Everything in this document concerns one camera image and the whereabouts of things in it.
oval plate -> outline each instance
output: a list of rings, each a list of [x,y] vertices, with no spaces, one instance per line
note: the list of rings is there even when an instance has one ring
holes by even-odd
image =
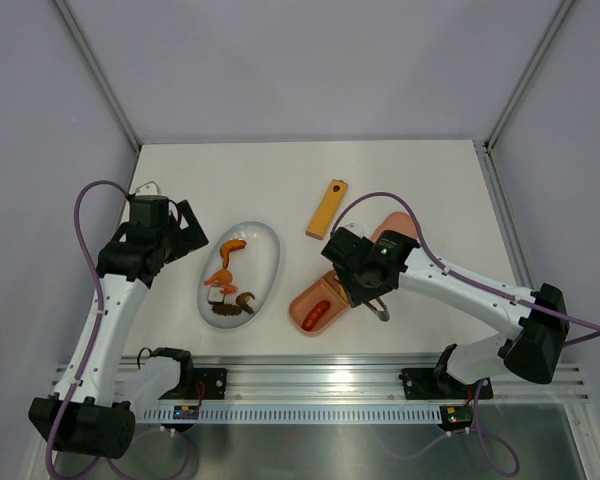
[[[222,287],[205,285],[205,280],[222,269],[220,247],[229,240],[241,239],[247,242],[242,250],[229,255],[228,270],[233,274],[231,285],[238,288],[236,293],[223,295],[219,292]],[[213,247],[198,283],[198,310],[200,316],[209,325],[221,329],[231,329],[244,325],[264,307],[271,293],[280,266],[280,239],[276,232],[260,222],[244,222],[229,229]],[[240,311],[237,315],[222,315],[224,310],[237,313],[240,308],[236,305],[237,297],[250,292],[254,298],[248,305],[253,309],[252,314]]]

yellow wooden block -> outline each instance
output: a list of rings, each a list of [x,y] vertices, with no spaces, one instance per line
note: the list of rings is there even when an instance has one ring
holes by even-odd
[[[340,207],[340,203],[347,192],[347,185],[342,180],[331,180],[331,184],[322,197],[322,201],[313,214],[313,218],[307,227],[307,235],[311,238],[322,240],[333,221],[333,217]]]

gray wall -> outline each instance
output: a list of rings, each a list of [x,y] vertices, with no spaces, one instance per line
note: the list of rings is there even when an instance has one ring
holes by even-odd
[[[484,139],[558,0],[71,0],[143,143]]]
[[[50,4],[0,0],[0,479],[23,478],[29,404],[49,392],[89,308],[73,200],[94,179],[127,183],[134,166]],[[82,215],[94,249],[121,205],[99,188]]]
[[[576,7],[495,162],[534,277],[600,323],[600,0]],[[581,364],[600,421],[600,339],[565,355]]]

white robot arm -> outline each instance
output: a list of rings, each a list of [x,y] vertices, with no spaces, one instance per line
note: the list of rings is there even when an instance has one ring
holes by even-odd
[[[159,348],[116,392],[118,363],[154,278],[165,264],[209,243],[187,201],[127,198],[129,221],[98,255],[94,275],[104,293],[96,289],[78,346],[52,394],[35,398],[29,408],[29,419],[55,450],[120,458],[133,438],[136,414],[165,394],[182,398],[194,386],[191,354]]]
[[[440,398],[466,398],[468,386],[507,372],[535,383],[551,382],[569,323],[532,307],[566,313],[559,289],[544,284],[535,292],[495,282],[439,258],[432,261],[416,240],[394,231],[383,232],[373,243],[339,228],[322,255],[333,263],[352,307],[370,305],[402,288],[462,310],[498,332],[469,345],[447,347],[423,391],[431,393],[433,383]],[[469,280],[462,281],[459,276]],[[510,296],[503,298],[476,288],[478,283]],[[388,320],[388,312],[379,313],[381,320]],[[410,383],[418,383],[418,379],[410,379]]]

toy hot dog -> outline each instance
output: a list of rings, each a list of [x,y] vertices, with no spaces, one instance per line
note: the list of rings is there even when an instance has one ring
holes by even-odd
[[[302,322],[302,329],[306,330],[307,332],[310,332],[313,329],[313,327],[316,326],[318,320],[320,320],[330,308],[331,302],[329,300],[323,300],[319,302],[315,307],[311,309],[309,314],[305,317],[304,322]]]

